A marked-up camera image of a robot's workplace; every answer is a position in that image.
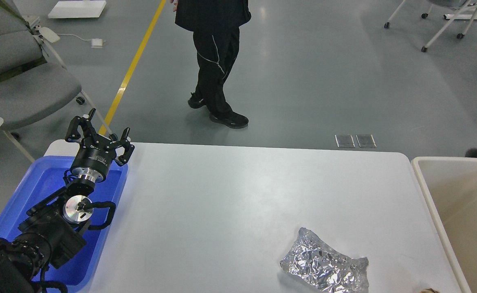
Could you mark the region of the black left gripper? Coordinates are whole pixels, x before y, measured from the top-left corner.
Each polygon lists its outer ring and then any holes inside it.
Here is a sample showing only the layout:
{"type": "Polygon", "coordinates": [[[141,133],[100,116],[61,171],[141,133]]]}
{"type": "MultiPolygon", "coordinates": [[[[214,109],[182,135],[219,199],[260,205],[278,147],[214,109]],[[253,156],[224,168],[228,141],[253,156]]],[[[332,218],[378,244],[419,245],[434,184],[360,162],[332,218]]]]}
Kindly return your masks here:
{"type": "Polygon", "coordinates": [[[129,139],[130,127],[123,130],[119,141],[99,137],[91,123],[95,112],[96,109],[92,108],[86,116],[75,116],[71,119],[66,141],[79,143],[79,150],[70,168],[71,174],[97,183],[106,180],[112,161],[119,166],[126,165],[135,146],[129,139]],[[116,152],[119,148],[123,148],[121,155],[116,152]]]}

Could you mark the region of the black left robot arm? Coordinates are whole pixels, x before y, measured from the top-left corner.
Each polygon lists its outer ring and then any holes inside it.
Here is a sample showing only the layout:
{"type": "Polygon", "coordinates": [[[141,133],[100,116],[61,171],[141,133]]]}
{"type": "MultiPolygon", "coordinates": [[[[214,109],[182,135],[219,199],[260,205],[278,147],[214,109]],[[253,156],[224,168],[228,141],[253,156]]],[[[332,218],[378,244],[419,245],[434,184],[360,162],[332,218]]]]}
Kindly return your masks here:
{"type": "Polygon", "coordinates": [[[135,147],[130,128],[120,139],[97,133],[91,123],[95,111],[70,122],[65,140],[78,143],[79,150],[64,172],[65,185],[26,212],[13,241],[0,238],[0,293],[45,293],[48,288],[66,293],[64,283],[45,280],[45,273],[50,266],[65,265],[87,245],[86,231],[103,230],[112,223],[116,204],[89,196],[97,183],[106,180],[113,162],[128,163],[135,147]]]}

